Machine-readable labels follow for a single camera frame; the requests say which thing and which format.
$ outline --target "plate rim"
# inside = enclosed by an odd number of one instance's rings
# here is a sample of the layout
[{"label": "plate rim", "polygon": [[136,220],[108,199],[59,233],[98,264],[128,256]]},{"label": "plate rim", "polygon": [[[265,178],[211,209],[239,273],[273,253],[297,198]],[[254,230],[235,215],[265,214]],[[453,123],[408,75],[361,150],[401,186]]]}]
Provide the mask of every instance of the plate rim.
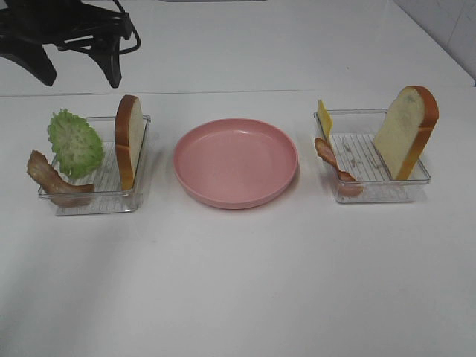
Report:
[{"label": "plate rim", "polygon": [[[281,135],[284,136],[287,143],[292,148],[294,164],[293,164],[293,168],[291,170],[291,174],[289,175],[289,177],[286,177],[286,180],[283,180],[283,184],[280,186],[279,190],[272,191],[270,193],[267,193],[266,195],[263,195],[259,198],[253,199],[253,200],[242,200],[242,201],[224,201],[224,200],[220,200],[220,201],[217,201],[215,199],[211,199],[210,197],[207,197],[207,196],[203,195],[202,193],[194,190],[192,187],[190,187],[188,184],[186,184],[184,182],[184,180],[179,175],[178,170],[177,170],[177,164],[178,164],[177,150],[178,150],[179,146],[181,145],[181,143],[183,143],[183,141],[189,135],[192,135],[193,132],[195,132],[199,129],[202,129],[204,126],[211,126],[211,125],[221,123],[221,122],[225,122],[225,121],[226,122],[248,121],[250,123],[258,123],[260,125],[270,127],[274,131],[277,131],[277,132],[281,133]],[[208,121],[206,123],[200,124],[200,125],[192,128],[191,130],[187,131],[185,134],[183,134],[180,137],[180,139],[177,141],[177,143],[176,143],[176,145],[173,149],[173,171],[175,173],[176,178],[178,179],[178,181],[182,185],[182,187],[185,189],[185,191],[187,193],[191,194],[191,196],[194,199],[196,199],[196,200],[198,200],[202,203],[205,203],[206,205],[213,206],[215,208],[246,209],[246,208],[256,207],[256,206],[259,206],[259,205],[264,205],[265,203],[272,201],[273,199],[277,198],[291,184],[292,180],[296,176],[296,171],[298,170],[297,169],[298,166],[299,166],[298,149],[296,148],[296,145],[295,145],[294,141],[289,137],[289,135],[287,135],[282,129],[278,128],[277,126],[275,126],[273,124],[266,123],[265,121],[262,121],[262,120],[256,120],[256,119],[251,119],[251,118],[240,118],[240,117],[223,118],[223,119],[212,120],[212,121]]]}]

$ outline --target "green lettuce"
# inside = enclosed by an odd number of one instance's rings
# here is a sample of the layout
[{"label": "green lettuce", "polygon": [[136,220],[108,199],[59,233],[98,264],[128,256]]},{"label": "green lettuce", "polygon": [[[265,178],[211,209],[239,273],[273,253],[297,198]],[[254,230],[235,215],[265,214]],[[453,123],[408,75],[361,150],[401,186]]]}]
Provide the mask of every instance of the green lettuce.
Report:
[{"label": "green lettuce", "polygon": [[57,154],[59,171],[72,179],[86,176],[101,165],[103,142],[86,119],[61,109],[53,113],[48,140]]}]

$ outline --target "pink plate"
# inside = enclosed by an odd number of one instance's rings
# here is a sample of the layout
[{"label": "pink plate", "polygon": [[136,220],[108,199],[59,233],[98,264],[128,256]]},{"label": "pink plate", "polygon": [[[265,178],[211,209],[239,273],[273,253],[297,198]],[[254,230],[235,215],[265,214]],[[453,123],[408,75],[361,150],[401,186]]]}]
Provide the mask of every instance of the pink plate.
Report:
[{"label": "pink plate", "polygon": [[279,196],[298,168],[291,139],[251,119],[198,126],[177,143],[173,166],[184,189],[207,205],[241,209]]}]

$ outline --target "bread crust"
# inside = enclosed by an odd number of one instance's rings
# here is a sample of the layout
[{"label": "bread crust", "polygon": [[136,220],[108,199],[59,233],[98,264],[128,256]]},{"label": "bread crust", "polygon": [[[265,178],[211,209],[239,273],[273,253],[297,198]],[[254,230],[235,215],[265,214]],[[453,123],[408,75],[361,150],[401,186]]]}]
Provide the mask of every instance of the bread crust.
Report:
[{"label": "bread crust", "polygon": [[135,101],[138,98],[134,95],[124,95],[120,100],[118,111],[115,118],[115,143],[128,147],[129,143],[129,123],[131,120],[131,111]]},{"label": "bread crust", "polygon": [[120,188],[122,191],[130,190],[134,186],[134,172],[129,147],[116,144],[116,159],[120,173]]},{"label": "bread crust", "polygon": [[418,161],[418,158],[422,154],[423,149],[425,148],[425,145],[428,142],[428,139],[430,138],[431,133],[433,132],[433,128],[436,125],[440,116],[438,104],[431,92],[427,90],[427,88],[422,86],[409,87],[415,89],[420,95],[420,97],[423,99],[423,103],[425,105],[425,114],[422,123],[418,128],[418,133],[416,134],[415,140],[411,145],[411,148],[408,150],[408,154],[402,163],[400,171],[395,177],[396,180],[406,180],[409,177],[412,169],[414,168],[415,163]]},{"label": "bread crust", "polygon": [[124,95],[119,103],[115,118],[115,153],[120,173],[121,190],[131,190],[134,186],[135,169],[129,128],[132,110],[139,99],[134,95]]}]

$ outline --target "toast slice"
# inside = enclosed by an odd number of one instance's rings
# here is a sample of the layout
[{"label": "toast slice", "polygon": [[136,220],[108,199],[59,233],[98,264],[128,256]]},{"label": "toast slice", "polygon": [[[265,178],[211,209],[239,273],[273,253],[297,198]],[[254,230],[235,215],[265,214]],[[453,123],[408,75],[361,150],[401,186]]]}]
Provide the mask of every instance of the toast slice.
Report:
[{"label": "toast slice", "polygon": [[407,86],[388,108],[373,139],[393,180],[406,180],[438,121],[439,110],[429,90]]},{"label": "toast slice", "polygon": [[124,95],[115,118],[115,149],[122,190],[134,186],[144,128],[139,98]]}]

